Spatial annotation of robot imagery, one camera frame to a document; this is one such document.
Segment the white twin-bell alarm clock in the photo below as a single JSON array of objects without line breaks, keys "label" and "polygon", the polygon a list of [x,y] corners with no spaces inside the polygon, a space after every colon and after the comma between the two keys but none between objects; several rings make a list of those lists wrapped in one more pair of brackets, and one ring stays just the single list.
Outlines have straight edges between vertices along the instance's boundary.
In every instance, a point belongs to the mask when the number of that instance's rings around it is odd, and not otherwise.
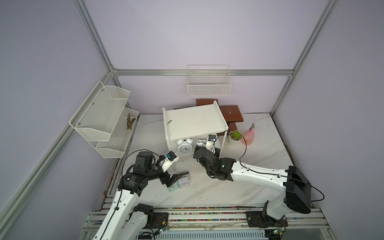
[{"label": "white twin-bell alarm clock", "polygon": [[193,139],[186,138],[177,140],[177,150],[181,156],[187,156],[194,150]]},{"label": "white twin-bell alarm clock", "polygon": [[197,146],[198,147],[206,147],[206,144],[207,144],[207,140],[204,140],[204,139],[199,139],[197,140]]}]

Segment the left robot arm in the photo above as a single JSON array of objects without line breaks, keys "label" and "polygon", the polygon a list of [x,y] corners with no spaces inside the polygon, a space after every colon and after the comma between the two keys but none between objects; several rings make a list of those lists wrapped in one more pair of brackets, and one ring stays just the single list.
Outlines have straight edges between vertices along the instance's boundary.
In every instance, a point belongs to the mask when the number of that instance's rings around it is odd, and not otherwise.
[{"label": "left robot arm", "polygon": [[136,162],[122,172],[112,206],[94,236],[95,240],[135,240],[142,229],[155,224],[154,207],[135,205],[149,181],[159,179],[166,187],[189,178],[189,172],[170,175],[168,169],[179,157],[174,152],[159,155],[150,150],[137,150]]}]

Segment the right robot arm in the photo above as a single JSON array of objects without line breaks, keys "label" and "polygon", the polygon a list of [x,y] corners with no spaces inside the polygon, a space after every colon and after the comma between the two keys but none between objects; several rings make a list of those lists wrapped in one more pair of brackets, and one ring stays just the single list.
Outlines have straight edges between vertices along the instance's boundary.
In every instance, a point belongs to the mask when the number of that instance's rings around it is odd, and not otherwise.
[{"label": "right robot arm", "polygon": [[193,158],[214,179],[252,183],[279,192],[276,198],[265,203],[265,214],[271,219],[280,220],[292,212],[309,214],[312,211],[312,185],[297,167],[274,170],[231,158],[219,159],[205,147],[196,147]]}]

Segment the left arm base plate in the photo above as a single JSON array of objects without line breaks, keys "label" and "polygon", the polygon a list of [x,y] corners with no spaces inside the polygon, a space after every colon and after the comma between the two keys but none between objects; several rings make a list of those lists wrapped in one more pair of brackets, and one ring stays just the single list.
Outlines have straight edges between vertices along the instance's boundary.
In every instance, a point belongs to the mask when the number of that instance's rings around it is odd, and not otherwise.
[{"label": "left arm base plate", "polygon": [[168,226],[169,213],[153,213],[148,215],[148,221],[144,229],[163,229]]}]

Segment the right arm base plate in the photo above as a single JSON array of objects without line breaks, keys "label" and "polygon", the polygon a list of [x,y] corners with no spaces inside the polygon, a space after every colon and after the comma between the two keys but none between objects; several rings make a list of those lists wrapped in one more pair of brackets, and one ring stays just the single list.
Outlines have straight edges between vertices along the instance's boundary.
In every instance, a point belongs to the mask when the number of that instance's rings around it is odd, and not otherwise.
[{"label": "right arm base plate", "polygon": [[286,227],[288,225],[285,217],[276,220],[269,217],[266,213],[260,211],[248,211],[246,212],[246,220],[250,228],[262,228],[269,227]]}]

